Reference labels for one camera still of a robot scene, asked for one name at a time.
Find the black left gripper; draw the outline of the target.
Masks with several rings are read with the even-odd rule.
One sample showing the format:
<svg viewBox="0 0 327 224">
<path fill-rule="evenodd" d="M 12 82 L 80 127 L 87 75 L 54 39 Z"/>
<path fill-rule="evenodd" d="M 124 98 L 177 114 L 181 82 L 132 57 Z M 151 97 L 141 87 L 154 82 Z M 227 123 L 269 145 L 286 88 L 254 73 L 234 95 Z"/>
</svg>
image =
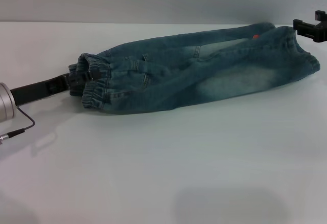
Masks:
<svg viewBox="0 0 327 224">
<path fill-rule="evenodd" d="M 100 69 L 98 65 L 90 64 L 87 72 L 64 74 L 46 81 L 14 88 L 11 90 L 11 94 L 15 104 L 20 106 L 65 92 L 68 88 L 70 94 L 79 94 L 87 82 L 99 79 Z"/>
</svg>

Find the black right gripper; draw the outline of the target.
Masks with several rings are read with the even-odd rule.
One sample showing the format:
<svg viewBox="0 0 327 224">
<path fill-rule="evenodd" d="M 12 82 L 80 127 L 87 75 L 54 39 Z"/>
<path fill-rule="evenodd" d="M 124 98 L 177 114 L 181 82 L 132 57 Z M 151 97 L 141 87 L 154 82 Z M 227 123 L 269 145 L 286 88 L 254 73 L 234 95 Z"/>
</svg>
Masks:
<svg viewBox="0 0 327 224">
<path fill-rule="evenodd" d="M 311 34 L 314 42 L 325 42 L 327 13 L 321 10 L 315 11 L 315 20 L 322 22 L 313 25 L 299 19 L 294 19 L 293 29 L 296 30 L 298 34 Z"/>
</svg>

